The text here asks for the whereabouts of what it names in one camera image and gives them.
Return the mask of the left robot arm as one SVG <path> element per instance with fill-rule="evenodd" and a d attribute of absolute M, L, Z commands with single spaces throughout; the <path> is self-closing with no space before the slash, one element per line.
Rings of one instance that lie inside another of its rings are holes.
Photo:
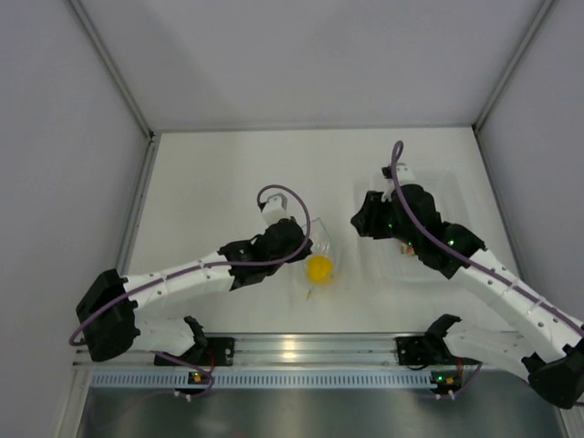
<path fill-rule="evenodd" d="M 197 365 L 208 339 L 188 305 L 197 297 L 259 284 L 281 266 L 307 258 L 309 234 L 309 227 L 283 218 L 260 235 L 183 266 L 138 276 L 104 271 L 77 305 L 79 326 L 69 343 L 87 347 L 95 362 L 150 351 L 158 366 Z"/>

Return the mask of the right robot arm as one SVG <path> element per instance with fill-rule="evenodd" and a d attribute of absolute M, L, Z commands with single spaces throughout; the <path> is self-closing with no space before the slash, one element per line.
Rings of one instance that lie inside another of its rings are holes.
<path fill-rule="evenodd" d="M 350 223 L 361 237 L 408 245 L 423 265 L 464 287 L 513 328 L 490 331 L 444 314 L 424 332 L 424 358 L 487 363 L 525 381 L 560 409 L 581 404 L 582 322 L 515 276 L 469 229 L 444 221 L 433 196 L 420 185 L 366 192 Z"/>

